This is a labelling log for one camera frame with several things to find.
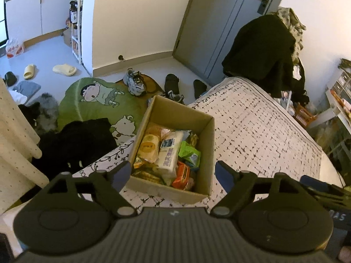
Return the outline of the yellow bread packet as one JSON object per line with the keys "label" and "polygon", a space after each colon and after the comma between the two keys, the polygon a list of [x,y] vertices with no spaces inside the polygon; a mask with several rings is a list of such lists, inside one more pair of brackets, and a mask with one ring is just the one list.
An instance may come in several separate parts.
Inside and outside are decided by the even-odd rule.
{"label": "yellow bread packet", "polygon": [[145,134],[137,151],[137,156],[149,163],[156,162],[159,150],[159,137],[154,134]]}

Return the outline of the orange snack packet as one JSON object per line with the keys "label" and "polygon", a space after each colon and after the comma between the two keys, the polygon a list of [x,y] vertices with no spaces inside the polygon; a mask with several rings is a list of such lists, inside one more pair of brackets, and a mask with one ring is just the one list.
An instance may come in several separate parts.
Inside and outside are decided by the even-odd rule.
{"label": "orange snack packet", "polygon": [[190,167],[183,162],[177,162],[177,175],[171,186],[176,189],[184,190],[190,177]]}

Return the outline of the green snack packet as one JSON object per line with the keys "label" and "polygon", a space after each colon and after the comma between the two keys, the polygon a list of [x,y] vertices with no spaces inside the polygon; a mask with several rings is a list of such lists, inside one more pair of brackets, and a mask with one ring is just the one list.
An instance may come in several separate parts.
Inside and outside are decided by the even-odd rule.
{"label": "green snack packet", "polygon": [[197,170],[201,162],[201,153],[196,148],[192,147],[186,141],[182,141],[178,154],[184,164],[187,164],[191,169]]}

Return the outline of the brown cardboard box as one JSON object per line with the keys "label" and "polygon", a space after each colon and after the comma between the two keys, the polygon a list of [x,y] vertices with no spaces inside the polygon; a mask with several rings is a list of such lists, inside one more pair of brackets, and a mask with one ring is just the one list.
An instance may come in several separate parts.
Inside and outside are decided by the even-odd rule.
{"label": "brown cardboard box", "polygon": [[185,205],[199,203],[212,192],[214,146],[213,116],[156,96],[129,155],[126,187]]}

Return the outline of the grey fluffy cloth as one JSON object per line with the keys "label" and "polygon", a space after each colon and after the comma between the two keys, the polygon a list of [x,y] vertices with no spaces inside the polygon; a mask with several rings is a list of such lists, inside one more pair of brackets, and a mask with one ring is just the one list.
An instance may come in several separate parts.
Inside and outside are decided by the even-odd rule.
{"label": "grey fluffy cloth", "polygon": [[50,132],[56,132],[58,129],[59,105],[56,99],[49,93],[43,93],[33,102],[38,109],[38,117],[35,118],[36,125],[34,130],[39,136]]}

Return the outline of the green cartoon floor rug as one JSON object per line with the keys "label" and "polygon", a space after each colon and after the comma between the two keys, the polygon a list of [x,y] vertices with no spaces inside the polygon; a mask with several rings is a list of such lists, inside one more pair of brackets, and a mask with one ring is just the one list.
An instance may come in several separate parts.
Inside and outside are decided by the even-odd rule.
{"label": "green cartoon floor rug", "polygon": [[148,97],[136,97],[122,80],[108,83],[99,78],[81,78],[65,92],[59,104],[58,129],[73,121],[107,118],[118,145],[133,138],[148,108]]}

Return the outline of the orange wooden crate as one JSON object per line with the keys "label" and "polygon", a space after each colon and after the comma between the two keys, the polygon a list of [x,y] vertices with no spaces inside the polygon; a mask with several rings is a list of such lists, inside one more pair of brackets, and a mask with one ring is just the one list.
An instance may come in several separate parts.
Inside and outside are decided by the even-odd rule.
{"label": "orange wooden crate", "polygon": [[296,106],[293,117],[303,128],[307,128],[317,118],[300,104]]}

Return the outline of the grey sneakers pair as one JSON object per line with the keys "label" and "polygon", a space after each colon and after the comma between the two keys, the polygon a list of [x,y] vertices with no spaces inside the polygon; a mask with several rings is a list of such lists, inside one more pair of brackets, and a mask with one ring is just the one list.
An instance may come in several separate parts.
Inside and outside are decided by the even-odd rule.
{"label": "grey sneakers pair", "polygon": [[128,87],[129,93],[136,97],[146,93],[146,85],[139,71],[129,68],[123,77],[123,82]]}

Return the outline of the black slipper left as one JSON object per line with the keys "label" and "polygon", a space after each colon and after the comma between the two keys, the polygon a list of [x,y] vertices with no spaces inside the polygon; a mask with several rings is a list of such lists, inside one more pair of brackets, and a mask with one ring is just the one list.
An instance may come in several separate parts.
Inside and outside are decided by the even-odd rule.
{"label": "black slipper left", "polygon": [[172,91],[173,94],[179,94],[179,78],[174,74],[168,74],[165,78],[165,93]]}

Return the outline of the cream slipper far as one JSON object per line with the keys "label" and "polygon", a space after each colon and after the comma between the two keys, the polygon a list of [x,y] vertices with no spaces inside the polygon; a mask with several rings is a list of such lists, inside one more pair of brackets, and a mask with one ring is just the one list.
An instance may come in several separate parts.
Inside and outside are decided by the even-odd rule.
{"label": "cream slipper far", "polygon": [[25,69],[24,69],[24,74],[23,77],[25,80],[32,79],[35,74],[35,65],[34,64],[29,64]]}

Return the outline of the black coat on chair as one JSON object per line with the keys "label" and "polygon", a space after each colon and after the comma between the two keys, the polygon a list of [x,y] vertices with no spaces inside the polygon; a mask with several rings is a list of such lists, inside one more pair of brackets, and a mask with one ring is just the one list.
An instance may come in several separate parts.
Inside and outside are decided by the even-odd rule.
{"label": "black coat on chair", "polygon": [[300,70],[301,79],[293,77],[295,41],[276,15],[255,18],[238,31],[221,63],[223,73],[249,79],[274,98],[291,91],[292,102],[306,106],[309,97],[304,89],[304,69]]}

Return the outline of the red white plastic bag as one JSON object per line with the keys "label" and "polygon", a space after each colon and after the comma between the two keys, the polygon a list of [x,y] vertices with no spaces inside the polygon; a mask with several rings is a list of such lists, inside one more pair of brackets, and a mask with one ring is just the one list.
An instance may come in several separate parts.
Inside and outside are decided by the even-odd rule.
{"label": "red white plastic bag", "polygon": [[5,52],[7,58],[13,58],[21,55],[24,52],[24,42],[16,38],[9,39],[5,45]]}

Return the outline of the grey door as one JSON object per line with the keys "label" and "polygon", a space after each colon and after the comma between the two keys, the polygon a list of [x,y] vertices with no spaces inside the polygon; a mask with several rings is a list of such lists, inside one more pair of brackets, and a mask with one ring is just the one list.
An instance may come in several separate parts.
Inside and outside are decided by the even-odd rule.
{"label": "grey door", "polygon": [[238,31],[275,11],[281,0],[189,0],[173,56],[210,85],[224,79],[222,61]]}

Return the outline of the white storage shelf rack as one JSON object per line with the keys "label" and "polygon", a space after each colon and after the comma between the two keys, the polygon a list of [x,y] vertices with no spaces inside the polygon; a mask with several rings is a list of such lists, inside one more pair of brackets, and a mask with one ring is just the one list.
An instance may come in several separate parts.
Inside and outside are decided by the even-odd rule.
{"label": "white storage shelf rack", "polygon": [[82,13],[83,0],[70,1],[71,50],[79,64],[82,64]]}

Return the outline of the cream slipper near wall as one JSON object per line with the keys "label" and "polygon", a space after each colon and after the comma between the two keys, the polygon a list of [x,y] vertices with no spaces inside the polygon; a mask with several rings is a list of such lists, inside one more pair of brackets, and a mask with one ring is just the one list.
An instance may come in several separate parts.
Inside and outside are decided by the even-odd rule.
{"label": "cream slipper near wall", "polygon": [[73,76],[77,72],[77,68],[69,64],[55,65],[52,70],[54,73],[62,74],[68,77]]}

